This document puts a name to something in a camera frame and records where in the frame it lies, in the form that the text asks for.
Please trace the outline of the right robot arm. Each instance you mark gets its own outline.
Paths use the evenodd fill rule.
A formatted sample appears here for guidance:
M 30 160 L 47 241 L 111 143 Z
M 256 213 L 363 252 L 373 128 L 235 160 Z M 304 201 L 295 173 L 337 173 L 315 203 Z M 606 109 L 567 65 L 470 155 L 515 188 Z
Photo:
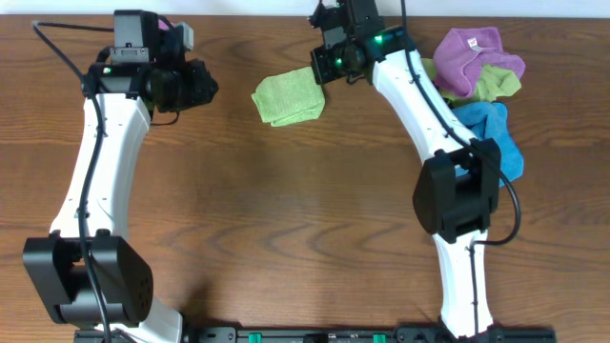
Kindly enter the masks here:
M 363 77 L 392 106 L 411 137 L 422 169 L 413 195 L 421 227 L 437 248 L 443 299 L 440 320 L 456 340 L 480 337 L 493 323 L 485 291 L 484 250 L 498 206 L 492 139 L 476 136 L 454 116 L 428 77 L 405 26 L 386 27 L 373 1 L 318 3 L 309 18 L 323 43 L 311 52 L 315 81 Z

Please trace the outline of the green microfiber cloth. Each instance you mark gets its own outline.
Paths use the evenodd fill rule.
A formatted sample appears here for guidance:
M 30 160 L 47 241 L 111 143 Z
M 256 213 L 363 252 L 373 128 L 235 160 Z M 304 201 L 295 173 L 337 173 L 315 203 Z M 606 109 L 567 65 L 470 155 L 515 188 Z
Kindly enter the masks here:
M 326 100 L 312 67 L 264 78 L 251 95 L 261 121 L 285 127 L 317 119 Z

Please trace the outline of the crumpled purple cloth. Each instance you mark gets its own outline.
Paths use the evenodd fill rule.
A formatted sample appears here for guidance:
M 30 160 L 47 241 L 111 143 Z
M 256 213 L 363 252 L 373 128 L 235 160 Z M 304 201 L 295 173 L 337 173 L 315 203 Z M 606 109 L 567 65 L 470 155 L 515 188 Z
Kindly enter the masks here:
M 524 61 L 505 52 L 496 27 L 450 29 L 436 48 L 435 83 L 459 97 L 471 97 L 482 67 L 489 64 L 512 71 L 518 78 L 525 72 Z

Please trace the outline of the crumpled olive green cloth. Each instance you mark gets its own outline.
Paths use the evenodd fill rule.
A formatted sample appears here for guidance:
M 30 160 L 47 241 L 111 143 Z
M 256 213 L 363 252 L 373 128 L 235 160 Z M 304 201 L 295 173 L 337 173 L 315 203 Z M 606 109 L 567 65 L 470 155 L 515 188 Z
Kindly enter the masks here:
M 471 97 L 461 97 L 447 91 L 437 81 L 437 68 L 430 58 L 422 58 L 421 63 L 427 75 L 450 108 L 461 107 L 475 102 L 497 101 L 500 97 L 511 97 L 521 89 L 521 83 L 516 74 L 507 69 L 484 64 L 480 77 Z

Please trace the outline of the blue microfiber cloth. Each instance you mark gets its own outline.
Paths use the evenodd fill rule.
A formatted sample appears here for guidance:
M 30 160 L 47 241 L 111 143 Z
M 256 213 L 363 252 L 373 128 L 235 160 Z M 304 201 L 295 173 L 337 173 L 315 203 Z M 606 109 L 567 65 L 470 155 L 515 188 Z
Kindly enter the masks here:
M 508 130 L 504 104 L 474 102 L 454 108 L 453 114 L 478 140 L 495 140 L 501 153 L 500 170 L 510 182 L 523 175 L 524 157 Z

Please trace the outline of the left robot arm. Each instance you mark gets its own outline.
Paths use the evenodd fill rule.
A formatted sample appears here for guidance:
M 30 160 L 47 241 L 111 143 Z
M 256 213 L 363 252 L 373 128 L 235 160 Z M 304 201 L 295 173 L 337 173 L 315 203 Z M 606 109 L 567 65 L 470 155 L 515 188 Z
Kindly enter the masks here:
M 135 165 L 156 112 L 179 115 L 218 90 L 188 59 L 193 29 L 146 10 L 117 10 L 102 49 L 78 79 L 84 127 L 71 183 L 49 233 L 23 264 L 50 319 L 78 342 L 181 342 L 181 313 L 153 294 L 153 273 L 129 242 Z

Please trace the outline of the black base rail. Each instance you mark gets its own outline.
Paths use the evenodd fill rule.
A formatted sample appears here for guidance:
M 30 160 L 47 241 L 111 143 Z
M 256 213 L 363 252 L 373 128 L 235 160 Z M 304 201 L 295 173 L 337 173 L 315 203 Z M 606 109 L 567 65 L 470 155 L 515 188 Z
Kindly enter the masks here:
M 447 343 L 455 342 L 437 326 L 402 326 L 383 330 L 245 330 L 210 327 L 191 330 L 185 343 Z M 490 327 L 469 339 L 478 343 L 556 343 L 552 329 Z

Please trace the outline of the folded purple cloth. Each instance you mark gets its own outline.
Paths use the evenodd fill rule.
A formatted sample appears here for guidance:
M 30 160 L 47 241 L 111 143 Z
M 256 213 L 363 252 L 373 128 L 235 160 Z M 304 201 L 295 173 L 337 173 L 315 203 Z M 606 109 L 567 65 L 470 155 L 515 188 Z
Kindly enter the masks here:
M 158 27 L 161 30 L 173 30 L 173 24 L 163 17 L 158 18 Z

